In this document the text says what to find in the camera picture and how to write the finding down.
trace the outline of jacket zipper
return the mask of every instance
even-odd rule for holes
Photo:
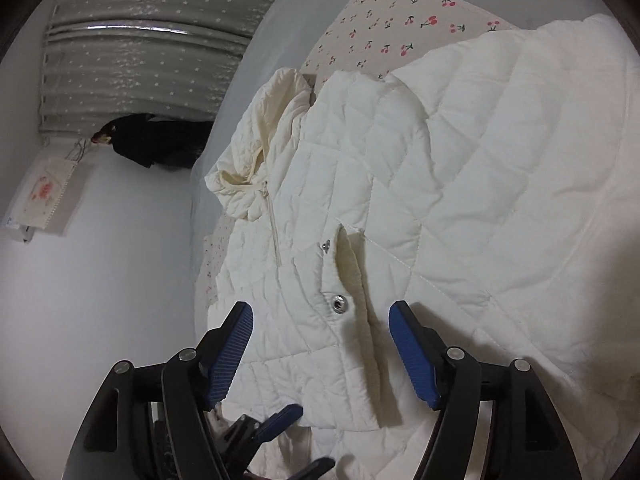
[[[278,243],[278,230],[276,229],[276,215],[273,212],[273,203],[271,202],[271,196],[267,190],[267,182],[265,181],[262,188],[262,195],[267,202],[267,209],[269,210],[269,220],[271,221],[271,235],[273,237],[273,249],[276,254],[276,267],[281,266],[282,261],[280,259],[280,244]]]

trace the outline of curtain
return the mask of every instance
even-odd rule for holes
[[[57,0],[40,132],[90,136],[133,113],[213,120],[273,0]]]

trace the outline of bed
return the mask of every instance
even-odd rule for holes
[[[191,175],[191,275],[195,283],[203,240],[212,234],[222,206],[207,189],[204,176],[229,144],[244,110],[276,69],[299,67],[349,0],[276,0],[265,15],[238,67],[220,108],[206,150]],[[610,14],[601,0],[466,0],[519,28],[536,28],[553,20],[580,20]],[[206,312],[195,313],[196,336],[206,331]]]

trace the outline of white fabric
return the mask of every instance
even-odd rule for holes
[[[225,415],[303,401],[311,428],[265,447],[256,472],[287,476],[297,452],[333,456],[340,478],[413,475],[434,414],[388,334],[396,300],[478,359],[527,358],[583,478],[612,472],[638,432],[639,68],[615,20],[594,16],[446,46],[384,81],[337,72],[311,108],[302,83],[289,91],[297,72],[276,72],[207,177],[241,219],[209,327],[235,300],[258,311]],[[266,136],[245,119],[270,95],[284,110],[277,150],[270,167],[247,170],[252,158],[231,154],[259,152]],[[225,178],[247,186],[230,198]],[[268,182],[261,202],[257,181]],[[347,314],[330,310],[332,294],[348,298]],[[305,389],[311,380],[318,395]]]

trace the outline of mattress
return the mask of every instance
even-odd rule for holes
[[[314,434],[309,460],[353,455],[362,468],[345,466],[338,478],[411,475],[431,426],[415,437],[420,445],[411,428],[433,423],[433,415],[406,387],[386,327],[389,305],[404,299],[448,344],[491,362],[531,360],[583,478],[610,478],[638,434],[638,405],[628,404],[635,387],[626,387],[638,366],[626,356],[638,353],[630,347],[638,344],[632,298],[639,292],[628,255],[640,216],[639,69],[620,26],[597,15],[483,34],[432,50],[382,80],[334,73],[311,108],[300,73],[278,70],[206,177],[238,218],[209,327],[235,301],[256,313],[255,338],[223,413],[263,418],[298,402],[301,424]],[[334,262],[342,262],[332,253],[340,253],[340,225],[353,240],[342,254],[357,254],[357,268],[340,276],[362,276],[366,330],[358,325],[358,289],[344,282],[353,291],[345,294],[331,280]],[[616,264],[620,257],[626,270]],[[335,311],[335,294],[348,310]],[[321,335],[327,326],[331,332]],[[367,381],[367,394],[350,389],[362,385],[359,370],[375,366],[365,357],[369,332],[383,429],[351,434],[350,414],[356,410],[360,427],[369,427],[368,402],[377,398],[375,381]],[[337,352],[345,335],[348,359]],[[326,360],[310,366],[316,351]],[[342,370],[353,383],[340,381]],[[331,396],[308,394],[318,378],[332,385]],[[337,423],[315,416],[331,413],[329,398],[334,413],[344,414]],[[401,430],[392,420],[402,420]],[[337,431],[327,435],[329,428]],[[396,439],[396,431],[406,433]],[[410,447],[420,453],[400,458]],[[267,469],[257,463],[253,472],[293,473],[270,469],[277,457],[265,453]]]
[[[220,107],[209,142],[191,174],[191,276],[195,283],[203,257],[203,240],[222,214],[204,175],[218,160],[252,97],[280,67],[299,67],[328,25],[349,0],[276,0],[244,54]],[[466,0],[519,28],[553,20],[581,20],[601,12],[601,0]],[[206,311],[196,311],[196,333],[206,330]]]

